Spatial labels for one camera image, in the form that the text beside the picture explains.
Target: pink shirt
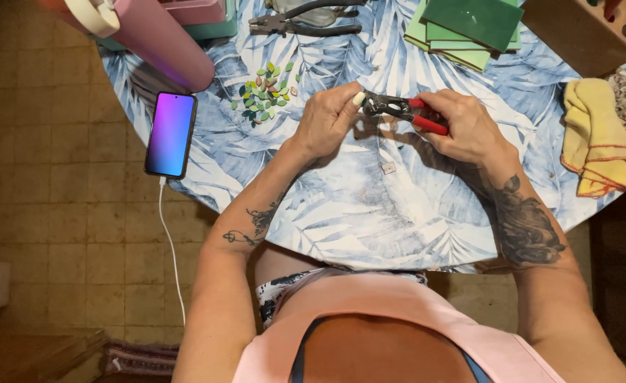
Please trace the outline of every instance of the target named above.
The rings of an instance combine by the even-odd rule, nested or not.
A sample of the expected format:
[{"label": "pink shirt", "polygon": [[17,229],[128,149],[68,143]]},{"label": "pink shirt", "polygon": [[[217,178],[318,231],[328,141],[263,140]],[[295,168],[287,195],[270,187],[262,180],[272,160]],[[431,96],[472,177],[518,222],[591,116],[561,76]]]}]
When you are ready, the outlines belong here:
[{"label": "pink shirt", "polygon": [[437,331],[495,383],[565,383],[520,336],[477,324],[419,283],[382,274],[327,277],[302,287],[245,348],[233,383],[287,383],[311,322],[344,313],[395,318]]}]

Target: tablecloth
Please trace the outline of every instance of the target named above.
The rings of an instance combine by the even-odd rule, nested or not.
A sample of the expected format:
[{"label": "tablecloth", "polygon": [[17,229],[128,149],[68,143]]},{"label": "tablecloth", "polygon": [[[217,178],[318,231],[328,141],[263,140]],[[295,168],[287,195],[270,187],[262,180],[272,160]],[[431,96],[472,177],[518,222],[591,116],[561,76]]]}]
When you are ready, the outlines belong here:
[{"label": "tablecloth", "polygon": [[[559,162],[563,88],[578,77],[568,65],[525,27],[520,51],[491,60],[484,74],[427,54],[403,40],[417,3],[369,1],[358,7],[357,17],[338,22],[362,25],[357,35],[283,38],[250,35],[246,21],[271,11],[262,0],[242,1],[239,33],[203,43],[216,77],[209,89],[196,94],[188,170],[171,187],[223,211],[294,133],[313,93],[359,81],[364,89],[400,97],[444,88],[478,97],[519,149],[533,187],[566,231],[619,195],[576,197],[578,176]],[[127,117],[147,144],[156,93],[179,88],[130,52],[99,49]],[[299,96],[275,118],[252,128],[240,109],[232,110],[231,101],[270,61],[294,63],[289,83]],[[297,73],[300,83],[294,79]],[[384,174],[380,166],[388,162],[396,171]],[[360,118],[334,158],[295,180],[266,239],[353,269],[471,273],[473,262],[497,256],[488,207],[409,123]]]}]

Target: purple gradient screen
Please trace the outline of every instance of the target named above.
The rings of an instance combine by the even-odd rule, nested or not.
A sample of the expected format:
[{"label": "purple gradient screen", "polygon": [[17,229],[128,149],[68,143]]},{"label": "purple gradient screen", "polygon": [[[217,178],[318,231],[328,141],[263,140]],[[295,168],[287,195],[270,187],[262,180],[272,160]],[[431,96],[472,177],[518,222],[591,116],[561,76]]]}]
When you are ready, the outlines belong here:
[{"label": "purple gradient screen", "polygon": [[181,175],[194,103],[195,99],[190,96],[159,94],[147,145],[145,169],[148,172]]}]

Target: person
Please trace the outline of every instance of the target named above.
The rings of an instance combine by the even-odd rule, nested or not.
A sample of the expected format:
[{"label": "person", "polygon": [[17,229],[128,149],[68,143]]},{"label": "person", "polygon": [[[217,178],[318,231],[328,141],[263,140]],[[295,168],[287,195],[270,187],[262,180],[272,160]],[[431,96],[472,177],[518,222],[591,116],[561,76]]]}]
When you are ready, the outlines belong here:
[{"label": "person", "polygon": [[216,220],[173,382],[626,382],[516,148],[476,98],[447,89],[417,97],[450,134],[416,133],[496,207],[492,224],[519,292],[518,335],[478,325],[419,273],[351,273],[268,245],[255,267],[266,325],[257,336],[247,262],[292,180],[341,145],[364,98],[353,82],[306,102],[294,135]]}]

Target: charging cable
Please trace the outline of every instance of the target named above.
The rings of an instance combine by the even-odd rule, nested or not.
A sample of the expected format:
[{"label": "charging cable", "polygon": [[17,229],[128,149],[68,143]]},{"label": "charging cable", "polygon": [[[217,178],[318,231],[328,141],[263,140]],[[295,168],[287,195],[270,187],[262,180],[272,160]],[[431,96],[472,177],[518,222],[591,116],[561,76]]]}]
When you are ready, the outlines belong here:
[{"label": "charging cable", "polygon": [[183,305],[183,296],[181,295],[181,284],[178,283],[178,266],[176,266],[176,251],[173,249],[173,241],[172,235],[169,234],[169,229],[167,229],[167,224],[164,222],[164,215],[162,214],[162,192],[164,191],[164,185],[167,183],[166,177],[159,177],[159,219],[162,220],[162,226],[164,226],[164,231],[167,232],[167,237],[169,238],[169,244],[172,246],[172,256],[173,256],[173,274],[176,277],[176,291],[178,291],[178,300],[181,301],[181,313],[183,314],[183,326],[185,326],[185,306]]}]

